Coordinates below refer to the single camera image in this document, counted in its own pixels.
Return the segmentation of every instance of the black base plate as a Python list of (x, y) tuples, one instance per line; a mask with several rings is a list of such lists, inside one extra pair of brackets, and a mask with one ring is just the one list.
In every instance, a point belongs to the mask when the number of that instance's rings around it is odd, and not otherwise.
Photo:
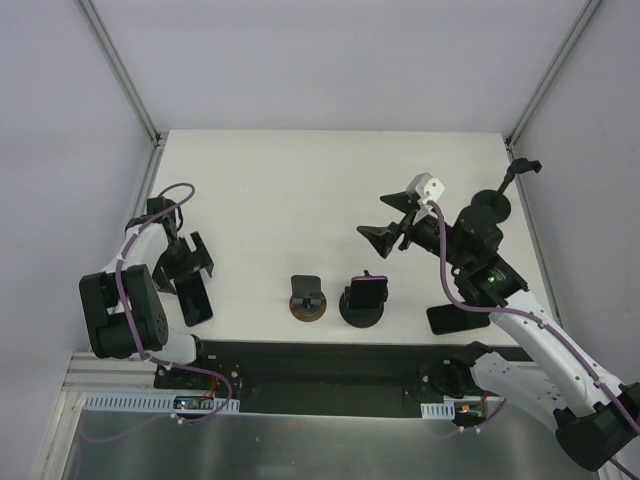
[(502, 223), (511, 215), (511, 202), (504, 195), (498, 195), (495, 190), (482, 190), (471, 199), (471, 205), (490, 207), (496, 223)]

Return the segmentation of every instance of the black bracket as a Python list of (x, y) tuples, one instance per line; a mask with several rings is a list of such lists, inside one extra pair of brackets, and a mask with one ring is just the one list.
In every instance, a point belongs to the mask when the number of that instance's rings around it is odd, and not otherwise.
[(320, 277), (315, 275), (291, 277), (289, 309), (294, 317), (303, 322), (313, 322), (324, 315), (327, 310), (327, 299), (322, 293)]

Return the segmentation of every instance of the phone holder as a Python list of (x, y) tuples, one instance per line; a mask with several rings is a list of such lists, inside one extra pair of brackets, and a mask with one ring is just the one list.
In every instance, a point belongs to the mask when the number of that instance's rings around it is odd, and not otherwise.
[(327, 310), (327, 299), (322, 293), (320, 277), (293, 275), (291, 277), (291, 314), (302, 322), (314, 322)]
[(369, 328), (378, 323), (384, 313), (387, 301), (387, 277), (371, 276), (367, 270), (364, 276), (351, 279), (351, 285), (344, 288), (340, 297), (340, 314), (352, 327)]

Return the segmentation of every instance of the white robotic arm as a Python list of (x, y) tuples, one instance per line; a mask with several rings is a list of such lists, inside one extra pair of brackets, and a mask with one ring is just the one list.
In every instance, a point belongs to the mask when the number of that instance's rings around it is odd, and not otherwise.
[[(151, 216), (174, 205), (162, 196), (149, 199), (147, 215), (133, 219), (127, 226), (123, 247), (119, 249), (124, 252), (124, 246), (130, 244), (125, 257), (119, 253), (100, 272), (86, 275), (80, 281), (89, 339), (100, 358), (126, 358), (138, 351), (124, 313), (124, 301), (132, 312), (135, 333), (145, 353), (171, 363), (189, 364), (196, 360), (197, 338), (168, 326), (157, 290), (178, 295), (185, 320), (187, 316), (210, 318), (212, 311), (201, 285), (200, 269), (211, 275), (211, 257), (197, 232), (191, 234), (195, 251), (189, 249), (184, 238), (178, 237), (175, 213), (160, 216), (157, 222), (140, 228), (145, 221), (151, 221)], [(119, 262), (124, 299), (116, 282)], [(201, 286), (195, 295), (194, 285)]]
[[(547, 378), (511, 365), (482, 345), (460, 360), (463, 370), (469, 369), (478, 387), (503, 396), (553, 430), (576, 463), (597, 470), (640, 432), (640, 383), (623, 385), (544, 311), (525, 280), (498, 255), (503, 234), (489, 206), (472, 201), (449, 226), (435, 203), (442, 191), (437, 179), (419, 175), (405, 192), (380, 198), (405, 214), (399, 224), (360, 226), (358, 231), (383, 258), (401, 236), (400, 250), (415, 243), (440, 257), (442, 286), (451, 303), (489, 314)], [(437, 219), (428, 215), (432, 209)], [(449, 290), (447, 264), (466, 303)]]
[[(531, 292), (519, 291), (507, 299), (509, 308), (533, 312), (549, 323), (580, 352), (598, 372), (601, 381), (609, 385), (614, 395), (622, 392), (622, 382), (580, 348), (562, 328), (551, 319)], [(548, 329), (530, 319), (513, 313), (491, 313), (493, 323), (506, 331), (529, 354), (548, 380), (529, 371), (510, 366), (493, 352), (480, 357), (471, 369), (474, 381), (483, 390), (494, 392), (518, 405), (555, 431), (558, 425), (555, 410), (569, 408), (576, 416), (585, 417), (596, 412), (595, 406), (607, 405), (609, 398), (598, 388), (589, 372), (556, 339)]]
[[(123, 245), (126, 245), (133, 235), (138, 235), (138, 228), (136, 225), (127, 229)], [(144, 232), (139, 234), (138, 240), (128, 252), (127, 258), (124, 259), (122, 269), (126, 270), (136, 265), (145, 265), (149, 272), (153, 272), (156, 269), (158, 260), (167, 251), (167, 248), (169, 248), (169, 240), (162, 224), (150, 225)], [(119, 256), (116, 256), (111, 260), (102, 271), (106, 274), (113, 274), (116, 271), (118, 258)], [(115, 311), (121, 311), (122, 306), (119, 305), (119, 307), (115, 307)], [(155, 358), (166, 362), (191, 363), (196, 359), (196, 341), (193, 335), (179, 333), (167, 326), (167, 342), (162, 349), (159, 351), (145, 350), (145, 352), (153, 354)]]

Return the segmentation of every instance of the black round base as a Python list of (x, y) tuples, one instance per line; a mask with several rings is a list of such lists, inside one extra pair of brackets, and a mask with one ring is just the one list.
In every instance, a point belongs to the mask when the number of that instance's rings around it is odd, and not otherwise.
[(495, 190), (482, 190), (471, 199), (471, 205), (481, 205), (491, 208), (496, 223), (502, 223), (511, 215), (511, 202)]
[(340, 315), (352, 327), (369, 328), (373, 327), (382, 318), (384, 313), (384, 303), (380, 308), (370, 310), (350, 310), (347, 308), (347, 299), (344, 293), (340, 297)]

